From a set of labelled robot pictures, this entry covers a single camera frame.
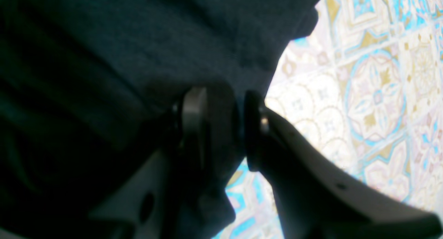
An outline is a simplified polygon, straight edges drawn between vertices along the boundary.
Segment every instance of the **blue and beige tile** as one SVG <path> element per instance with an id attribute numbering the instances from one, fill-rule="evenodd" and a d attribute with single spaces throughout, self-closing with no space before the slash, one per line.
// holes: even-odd
<path id="1" fill-rule="evenodd" d="M 432 210 L 443 177 L 443 102 L 413 124 L 412 187 L 410 204 Z"/>
<path id="2" fill-rule="evenodd" d="M 272 188 L 260 173 L 248 170 L 246 161 L 229 181 L 226 194 L 236 212 L 236 220 L 216 239 L 283 238 Z"/>
<path id="3" fill-rule="evenodd" d="M 426 0 L 392 0 L 392 7 L 400 35 L 426 26 L 430 18 Z"/>
<path id="4" fill-rule="evenodd" d="M 337 69 L 359 158 L 405 129 L 406 98 L 397 51 L 392 44 Z"/>
<path id="5" fill-rule="evenodd" d="M 326 158 L 344 170 L 356 165 L 334 70 L 298 75 L 273 85 L 266 104 L 285 117 Z"/>
<path id="6" fill-rule="evenodd" d="M 443 65 L 443 20 L 434 23 L 435 46 L 437 47 L 437 57 L 440 60 L 440 66 Z"/>
<path id="7" fill-rule="evenodd" d="M 298 74 L 310 73 L 330 67 L 334 60 L 329 30 L 326 1 L 321 0 L 318 11 L 318 25 L 309 37 L 290 41 L 283 52 L 272 84 L 286 81 Z"/>
<path id="8" fill-rule="evenodd" d="M 426 0 L 426 2 L 432 19 L 440 19 L 443 17 L 443 0 Z"/>
<path id="9" fill-rule="evenodd" d="M 364 183 L 404 202 L 411 192 L 408 139 L 403 136 L 364 159 Z"/>
<path id="10" fill-rule="evenodd" d="M 426 114 L 441 99 L 441 77 L 434 40 L 431 27 L 400 40 L 400 64 L 406 77 L 407 111 L 411 121 Z"/>
<path id="11" fill-rule="evenodd" d="M 389 40 L 395 19 L 389 0 L 326 0 L 337 62 Z"/>

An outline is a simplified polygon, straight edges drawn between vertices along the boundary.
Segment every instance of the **floral tile pattern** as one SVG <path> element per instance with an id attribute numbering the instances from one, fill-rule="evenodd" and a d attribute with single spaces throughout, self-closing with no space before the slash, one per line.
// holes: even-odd
<path id="1" fill-rule="evenodd" d="M 437 21 L 434 24 L 435 43 L 438 49 L 437 56 L 443 65 L 443 20 Z"/>
<path id="2" fill-rule="evenodd" d="M 413 125 L 411 204 L 433 210 L 443 184 L 443 102 Z"/>
<path id="3" fill-rule="evenodd" d="M 395 34 L 389 0 L 326 0 L 336 61 Z"/>
<path id="4" fill-rule="evenodd" d="M 405 127 L 406 99 L 397 51 L 397 44 L 375 50 L 337 71 L 359 157 Z"/>
<path id="5" fill-rule="evenodd" d="M 364 183 L 399 202 L 408 198 L 411 170 L 405 138 L 370 155 L 364 164 Z"/>
<path id="6" fill-rule="evenodd" d="M 289 42 L 283 52 L 272 84 L 284 82 L 301 73 L 310 73 L 330 67 L 334 60 L 331 37 L 324 31 L 329 29 L 326 1 L 317 6 L 318 25 L 309 37 Z"/>
<path id="7" fill-rule="evenodd" d="M 289 42 L 266 105 L 327 159 L 443 221 L 443 0 L 321 0 Z M 243 163 L 217 238 L 283 238 L 272 188 Z"/>
<path id="8" fill-rule="evenodd" d="M 392 0 L 392 7 L 399 34 L 425 26 L 429 18 L 426 0 Z"/>
<path id="9" fill-rule="evenodd" d="M 408 116 L 413 121 L 423 116 L 441 99 L 441 77 L 435 42 L 430 27 L 400 40 L 400 61 L 406 77 Z"/>
<path id="10" fill-rule="evenodd" d="M 285 117 L 326 158 L 341 169 L 356 165 L 350 132 L 335 73 L 331 70 L 298 75 L 269 88 L 266 105 Z"/>
<path id="11" fill-rule="evenodd" d="M 272 188 L 260 173 L 248 170 L 246 161 L 242 162 L 231 178 L 226 194 L 237 217 L 235 223 L 226 227 L 215 239 L 283 238 Z"/>
<path id="12" fill-rule="evenodd" d="M 443 0 L 426 0 L 426 2 L 433 19 L 443 17 Z"/>

